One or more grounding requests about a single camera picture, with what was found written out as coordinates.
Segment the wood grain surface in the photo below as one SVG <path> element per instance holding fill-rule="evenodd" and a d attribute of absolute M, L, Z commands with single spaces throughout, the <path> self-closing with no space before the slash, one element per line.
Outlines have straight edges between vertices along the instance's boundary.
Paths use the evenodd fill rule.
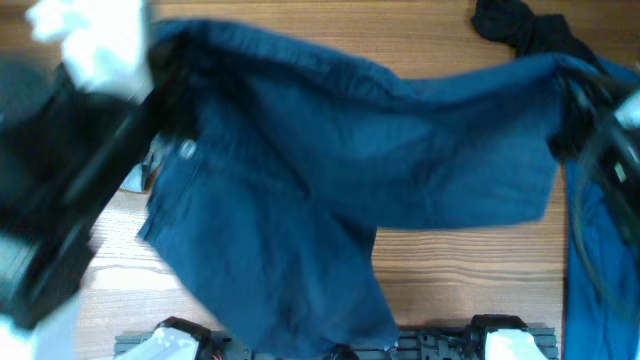
<path fill-rule="evenodd" d="M 55 45 L 29 40 L 27 0 L 0 3 L 0 51 L 50 67 Z M 167 17 L 248 22 L 365 56 L 403 77 L 438 77 L 510 61 L 502 45 L 480 39 L 473 0 L 160 0 Z M 634 66 L 640 2 L 530 0 L 538 13 L 566 15 L 576 36 L 599 55 Z M 147 195 L 118 193 L 95 227 L 99 252 L 82 290 L 79 359 L 109 359 L 114 336 L 152 329 L 168 316 L 219 325 L 136 232 Z M 460 325 L 477 313 L 519 315 L 562 335 L 567 215 L 558 176 L 545 218 L 534 224 L 454 232 L 381 230 L 376 275 L 401 326 Z"/>

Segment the dark blue garment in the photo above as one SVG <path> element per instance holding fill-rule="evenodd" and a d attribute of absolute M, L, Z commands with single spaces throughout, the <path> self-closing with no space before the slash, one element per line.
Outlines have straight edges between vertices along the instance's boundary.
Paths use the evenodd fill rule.
<path fill-rule="evenodd" d="M 544 55 L 404 81 L 234 23 L 173 21 L 158 36 L 179 39 L 194 72 L 199 138 L 169 156 L 141 234 L 222 324 L 283 357 L 396 341 L 371 265 L 377 226 L 539 219 L 556 75 L 586 66 Z"/>
<path fill-rule="evenodd" d="M 640 85 L 640 77 L 630 71 L 603 62 L 611 76 Z M 567 164 L 567 198 L 569 212 L 576 197 L 576 164 Z M 583 237 L 585 247 L 598 273 L 612 292 L 628 304 L 640 303 L 640 284 L 636 256 L 623 245 L 607 209 L 602 192 L 595 185 L 583 193 Z M 591 283 L 573 242 L 573 224 L 569 226 L 569 276 L 565 322 L 565 359 L 635 359 L 639 325 L 621 318 L 603 302 Z"/>

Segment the white object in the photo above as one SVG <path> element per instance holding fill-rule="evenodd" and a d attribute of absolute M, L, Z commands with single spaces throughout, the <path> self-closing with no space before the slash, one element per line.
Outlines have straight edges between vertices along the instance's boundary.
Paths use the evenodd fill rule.
<path fill-rule="evenodd" d="M 627 129 L 640 127 L 640 90 L 631 95 L 615 112 L 615 117 Z"/>
<path fill-rule="evenodd" d="M 151 92 L 144 0 L 41 0 L 26 16 L 34 40 L 62 42 L 76 88 L 138 103 Z"/>
<path fill-rule="evenodd" d="M 76 295 L 40 321 L 33 331 L 17 328 L 9 317 L 0 315 L 0 359 L 73 359 L 79 308 Z"/>
<path fill-rule="evenodd" d="M 501 329 L 487 334 L 484 349 L 487 360 L 547 360 L 533 335 L 517 329 Z"/>
<path fill-rule="evenodd" d="M 159 328 L 151 338 L 116 360 L 194 360 L 198 342 L 189 334 L 172 328 Z"/>

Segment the black cable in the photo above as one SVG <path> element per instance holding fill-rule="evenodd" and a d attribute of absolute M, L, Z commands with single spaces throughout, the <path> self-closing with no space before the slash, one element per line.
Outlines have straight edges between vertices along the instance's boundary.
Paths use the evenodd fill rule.
<path fill-rule="evenodd" d="M 574 232 L 573 241 L 576 246 L 578 256 L 587 271 L 589 280 L 591 280 L 593 287 L 596 289 L 598 295 L 604 300 L 605 304 L 609 305 L 613 312 L 622 319 L 629 319 L 635 323 L 640 323 L 640 309 L 638 309 L 638 306 L 629 305 L 628 302 L 620 300 L 611 290 L 611 287 L 605 283 L 591 261 L 590 256 L 587 254 L 584 237 L 582 235 L 583 193 L 589 183 L 589 179 L 591 178 L 590 174 L 597 164 L 604 145 L 605 141 L 601 137 L 596 136 L 592 138 L 592 140 L 584 147 L 578 160 L 578 169 L 581 174 L 578 177 L 576 185 L 576 194 L 572 209 L 573 216 L 571 217 Z"/>

